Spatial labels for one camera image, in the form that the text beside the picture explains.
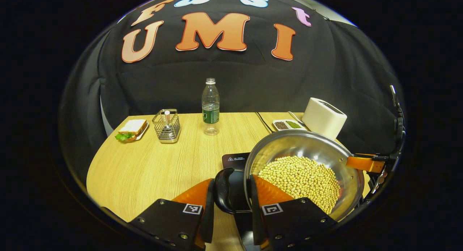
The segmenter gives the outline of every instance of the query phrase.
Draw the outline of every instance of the white toaster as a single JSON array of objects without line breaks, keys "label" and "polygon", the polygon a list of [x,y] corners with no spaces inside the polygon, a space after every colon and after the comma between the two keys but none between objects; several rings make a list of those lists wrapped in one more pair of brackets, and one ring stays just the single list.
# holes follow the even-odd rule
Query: white toaster
[{"label": "white toaster", "polygon": [[302,122],[310,131],[322,134],[330,139],[336,139],[341,131],[347,115],[331,104],[311,97]]}]

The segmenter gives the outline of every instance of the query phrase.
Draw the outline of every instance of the warning label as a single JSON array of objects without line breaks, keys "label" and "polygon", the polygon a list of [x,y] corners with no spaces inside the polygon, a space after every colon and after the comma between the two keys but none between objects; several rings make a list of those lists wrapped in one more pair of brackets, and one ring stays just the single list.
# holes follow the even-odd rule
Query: warning label
[{"label": "warning label", "polygon": [[232,162],[232,161],[243,161],[243,160],[245,160],[243,157],[236,157],[236,158],[229,157],[229,158],[228,158],[228,161],[229,161],[229,162]]}]

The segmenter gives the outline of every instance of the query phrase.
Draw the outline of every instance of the table surface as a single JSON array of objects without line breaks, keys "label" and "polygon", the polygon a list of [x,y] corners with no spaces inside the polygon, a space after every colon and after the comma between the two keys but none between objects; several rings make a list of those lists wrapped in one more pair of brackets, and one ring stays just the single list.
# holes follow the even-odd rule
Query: table surface
[{"label": "table surface", "polygon": [[[273,131],[276,119],[294,119],[287,112],[262,112]],[[301,119],[303,113],[294,113]],[[175,144],[157,139],[154,115],[127,117],[96,153],[87,175],[87,191],[98,205],[109,208],[129,222],[157,199],[171,200],[223,169],[225,154],[251,152],[270,134],[254,112],[220,113],[220,132],[207,136],[202,114],[179,114],[182,131]],[[140,140],[124,143],[114,136],[131,119],[146,119],[148,127]],[[369,191],[365,175],[364,196]],[[214,207],[214,231],[208,250],[243,250],[233,215]]]}]

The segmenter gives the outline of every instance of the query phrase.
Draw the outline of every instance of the cable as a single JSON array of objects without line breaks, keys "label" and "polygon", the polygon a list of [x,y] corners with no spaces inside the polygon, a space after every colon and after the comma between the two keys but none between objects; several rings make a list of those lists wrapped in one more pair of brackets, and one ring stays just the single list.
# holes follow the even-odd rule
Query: cable
[{"label": "cable", "polygon": [[306,128],[310,131],[310,129],[307,127],[307,125],[304,124],[301,120],[299,120],[299,118],[297,118],[297,117],[293,114],[293,112],[288,111],[288,113],[289,113],[294,119],[296,119],[296,121],[297,121],[299,124],[301,124],[301,126],[306,127]]},{"label": "cable", "polygon": [[269,126],[268,124],[263,120],[262,116],[259,114],[259,112],[256,112],[256,114],[259,116],[259,118],[261,119],[261,121],[263,122],[263,124],[265,124],[265,126],[270,130],[271,133],[274,133],[275,131],[273,131]]}]

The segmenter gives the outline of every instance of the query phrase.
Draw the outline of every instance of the green bottle label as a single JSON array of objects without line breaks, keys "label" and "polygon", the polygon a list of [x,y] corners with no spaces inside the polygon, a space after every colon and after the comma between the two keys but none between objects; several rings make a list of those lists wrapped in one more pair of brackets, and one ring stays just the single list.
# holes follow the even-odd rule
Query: green bottle label
[{"label": "green bottle label", "polygon": [[215,124],[218,122],[218,109],[213,111],[203,110],[203,121],[206,124]]}]

